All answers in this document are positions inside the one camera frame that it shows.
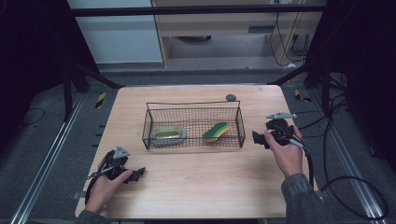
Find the gray floor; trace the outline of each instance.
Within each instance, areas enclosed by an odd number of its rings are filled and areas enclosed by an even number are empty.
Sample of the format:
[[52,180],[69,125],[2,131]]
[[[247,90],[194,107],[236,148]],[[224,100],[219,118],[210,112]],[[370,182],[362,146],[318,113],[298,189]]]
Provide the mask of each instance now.
[[[103,75],[127,86],[262,84],[283,77],[292,69],[276,63],[262,35],[212,36],[209,41],[184,37],[174,38],[172,44],[170,60],[166,68],[139,67],[121,73],[104,72]],[[294,120],[299,127],[321,116],[319,107],[314,102],[308,103],[295,98],[294,91],[303,87],[303,80],[304,75],[300,75],[282,86],[290,111],[306,112],[299,113],[298,118]],[[100,133],[104,130],[103,125],[106,124],[117,94],[117,90],[111,90],[102,83],[91,78],[89,81],[92,85],[89,93],[80,95],[74,91],[74,99],[80,96],[83,98],[81,109],[41,193],[36,198],[35,206],[29,216],[29,221],[32,223],[64,223],[75,218],[77,200],[72,196],[82,190],[96,147],[100,142]],[[95,108],[96,100],[103,91],[106,92],[106,99],[101,108]],[[317,87],[309,91],[308,96],[315,99],[319,91],[320,87]],[[332,91],[332,96],[340,93],[340,91]],[[62,86],[38,94],[31,107],[23,122],[25,125],[21,126],[18,134],[9,144],[8,154],[1,159],[1,223],[8,223],[16,212],[61,129],[64,118]],[[302,132],[304,136],[312,136],[324,133],[324,129],[325,123],[319,122]],[[393,193],[396,188],[396,175],[389,169],[385,160],[370,156],[368,145],[353,116],[347,112],[347,107],[342,107],[334,113],[333,129],[341,137],[347,154],[358,167],[361,176],[375,184],[387,200],[389,215],[386,221],[396,223],[396,197]],[[346,165],[340,159],[335,140],[329,135],[326,145],[330,178],[348,174]],[[318,185],[322,187],[325,184],[323,136],[305,138],[304,142],[312,150],[315,177]],[[365,214],[361,199],[355,193],[356,187],[350,180],[334,184],[333,188],[345,203]],[[375,223],[351,214],[333,196],[325,198],[324,202],[338,223]],[[269,222],[283,223],[283,220],[270,219]]]

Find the green sponge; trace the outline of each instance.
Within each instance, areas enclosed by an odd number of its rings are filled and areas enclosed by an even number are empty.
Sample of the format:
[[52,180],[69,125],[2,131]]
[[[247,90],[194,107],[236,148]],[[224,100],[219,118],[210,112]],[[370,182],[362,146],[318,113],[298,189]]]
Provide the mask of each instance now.
[[215,141],[230,128],[230,124],[228,124],[227,122],[219,122],[209,131],[204,133],[203,138],[208,139],[208,141]]

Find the wire basket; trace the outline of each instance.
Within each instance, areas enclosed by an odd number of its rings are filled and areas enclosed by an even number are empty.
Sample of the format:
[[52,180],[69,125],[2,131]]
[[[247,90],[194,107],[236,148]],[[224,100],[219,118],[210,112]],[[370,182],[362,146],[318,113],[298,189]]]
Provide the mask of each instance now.
[[[246,138],[240,102],[210,102],[189,104],[147,103],[143,142],[146,149],[174,147],[242,147]],[[203,134],[219,122],[230,129],[216,139]],[[177,136],[159,139],[153,135],[160,129],[173,130]]]

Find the sleeve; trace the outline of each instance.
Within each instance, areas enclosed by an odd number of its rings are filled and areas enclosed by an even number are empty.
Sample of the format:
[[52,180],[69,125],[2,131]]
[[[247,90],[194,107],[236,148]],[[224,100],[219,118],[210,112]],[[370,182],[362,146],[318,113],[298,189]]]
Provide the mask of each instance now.
[[83,210],[79,214],[75,224],[111,224],[111,221],[94,212]]
[[287,223],[332,223],[330,212],[305,175],[292,175],[282,184]]

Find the black cable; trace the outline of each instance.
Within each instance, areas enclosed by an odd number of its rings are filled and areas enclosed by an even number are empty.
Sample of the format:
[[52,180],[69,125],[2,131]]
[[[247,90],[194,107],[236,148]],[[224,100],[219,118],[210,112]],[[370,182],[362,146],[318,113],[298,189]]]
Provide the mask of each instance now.
[[340,90],[340,91],[347,90],[347,86],[344,84],[344,80],[342,79],[342,76],[341,76],[341,81],[333,76],[330,76],[330,79],[337,90]]
[[[386,217],[389,213],[389,207],[388,207],[388,203],[386,201],[386,199],[384,198],[384,196],[382,195],[382,193],[372,184],[370,184],[368,181],[363,180],[361,178],[358,178],[356,176],[351,176],[351,175],[342,175],[339,177],[336,177],[335,179],[333,179],[332,181],[329,181],[329,174],[328,174],[328,170],[327,170],[327,148],[326,148],[326,142],[327,142],[327,133],[329,132],[330,128],[332,127],[332,113],[335,110],[338,110],[339,107],[341,107],[342,105],[345,105],[345,101],[342,101],[340,103],[338,103],[337,105],[334,105],[335,99],[342,96],[343,94],[337,96],[334,98],[334,100],[331,103],[331,107],[330,107],[330,111],[331,113],[329,113],[328,116],[328,123],[326,125],[326,129],[325,129],[325,134],[323,137],[323,169],[324,169],[324,175],[325,175],[325,180],[326,180],[326,185],[322,188],[322,190],[324,189],[329,189],[329,191],[332,193],[332,195],[334,196],[334,198],[341,204],[343,205],[349,212],[355,214],[358,217],[364,218],[364,219],[368,219],[368,220],[380,220],[383,219],[384,217]],[[362,181],[364,183],[366,183],[371,189],[373,189],[381,198],[381,200],[383,201],[383,204],[385,205],[385,211],[383,212],[383,215],[381,217],[368,217],[366,215],[362,215],[361,213],[359,213],[358,211],[356,211],[355,209],[351,208],[350,206],[346,205],[334,192],[334,190],[331,187],[331,184],[341,180],[341,179],[356,179],[359,181]]]
[[[315,123],[318,123],[319,120],[322,120],[322,119],[325,119],[325,118],[329,119],[329,120],[328,120],[328,124],[326,125],[325,132],[324,132],[324,134],[322,135],[322,136],[323,136],[323,169],[324,169],[324,175],[325,175],[326,184],[325,184],[324,187],[322,187],[322,188],[320,189],[320,191],[323,191],[323,190],[325,190],[325,189],[329,189],[329,191],[332,193],[332,195],[334,196],[334,198],[335,198],[341,205],[343,205],[349,212],[355,214],[355,215],[358,216],[358,217],[361,217],[361,218],[364,218],[364,219],[368,219],[368,220],[380,220],[380,219],[383,219],[384,217],[386,217],[386,216],[388,215],[388,213],[389,213],[389,206],[388,206],[387,200],[384,198],[383,194],[382,194],[382,193],[379,191],[379,189],[377,189],[373,184],[371,184],[370,182],[368,182],[368,181],[366,181],[366,180],[364,180],[364,179],[361,179],[361,178],[359,178],[359,177],[352,176],[352,175],[342,175],[342,176],[336,177],[336,178],[333,179],[333,180],[329,180],[329,175],[328,175],[328,170],[327,170],[327,160],[326,160],[326,158],[327,158],[327,156],[326,156],[326,154],[327,154],[327,148],[326,148],[327,133],[329,132],[330,128],[332,127],[332,122],[333,122],[333,120],[332,120],[332,114],[337,113],[337,112],[339,111],[339,109],[340,109],[342,106],[347,105],[347,100],[343,100],[343,101],[341,101],[341,102],[339,102],[339,103],[337,103],[337,104],[335,105],[335,101],[336,101],[339,97],[342,97],[342,96],[344,96],[343,93],[341,93],[341,94],[337,95],[336,97],[334,97],[334,99],[332,100],[331,106],[330,106],[330,113],[329,113],[328,115],[325,115],[325,116],[323,116],[322,118],[320,118],[320,119],[318,119],[318,120],[312,122],[311,124],[305,125],[305,126],[303,127],[303,128],[307,128],[307,127],[312,126],[312,125],[315,124]],[[301,113],[308,113],[308,112],[314,112],[314,111],[303,111],[303,112],[297,112],[297,113],[294,113],[294,114],[301,114]],[[375,191],[375,193],[381,198],[381,200],[383,201],[383,205],[385,206],[384,211],[383,211],[383,215],[382,215],[381,217],[368,217],[368,216],[366,216],[366,215],[362,215],[361,213],[357,212],[355,209],[353,209],[353,208],[349,207],[348,205],[346,205],[346,204],[335,194],[334,190],[333,190],[332,187],[331,187],[331,185],[332,185],[334,182],[339,181],[339,180],[341,180],[341,179],[355,179],[355,180],[358,180],[358,181],[361,181],[361,182],[367,184],[371,189],[373,189],[373,190]]]
[[38,123],[40,120],[42,120],[44,118],[44,116],[46,115],[46,111],[42,108],[30,108],[29,110],[40,110],[42,112],[41,117],[38,118],[37,120],[30,122],[30,123],[23,123],[21,126],[27,126],[27,125],[32,125],[32,124],[36,124]]
[[309,35],[305,35],[305,41],[304,41],[304,47],[303,47],[303,49],[295,50],[295,49],[294,49],[294,46],[295,46],[295,44],[296,44],[296,42],[297,42],[298,36],[299,36],[299,35],[293,35],[293,43],[292,43],[292,45],[291,45],[291,52],[293,53],[294,56],[303,57],[303,58],[302,58],[302,61],[303,61],[303,63],[304,63],[305,57],[306,57],[306,55],[307,55],[307,53],[308,53],[308,49],[309,49],[309,47],[308,47]]
[[311,156],[311,152],[306,148],[303,139],[301,139],[299,136],[297,136],[297,134],[293,135],[293,139],[296,140],[297,142],[300,142],[303,147],[302,150],[305,153],[306,156],[306,161],[308,162],[308,180],[309,180],[309,184],[314,187],[314,163],[312,162],[312,156]]
[[306,113],[318,113],[318,112],[319,112],[318,110],[306,110],[306,111],[296,112],[296,113],[293,113],[293,114],[306,114]]
[[321,136],[324,136],[324,133],[323,134],[319,134],[319,135],[304,136],[304,138],[314,138],[314,137],[321,137]]
[[[274,29],[273,29],[273,31],[271,32],[271,35],[270,35],[270,46],[271,46],[271,50],[272,50],[272,52],[274,53],[274,56],[275,56],[276,54],[275,54],[274,48],[273,48],[273,46],[272,46],[272,37],[273,37],[274,31],[275,31],[275,29],[276,29],[276,27],[277,27],[277,31],[278,31],[278,33],[279,33],[279,39],[280,39],[280,42],[281,42],[282,47],[283,47],[283,53],[284,53],[284,54],[286,55],[286,57],[290,60],[291,63],[297,63],[297,62],[299,62],[300,60],[293,60],[293,59],[289,58],[288,53],[286,52],[286,47],[285,47],[285,44],[284,44],[284,42],[283,42],[282,35],[280,34],[278,21],[279,21],[279,12],[276,13],[276,21],[275,21],[275,24],[274,24]],[[276,61],[276,63],[277,63],[278,65],[281,65],[281,66],[287,65],[287,64],[282,64],[282,63],[278,62],[276,57],[275,57],[275,61]]]

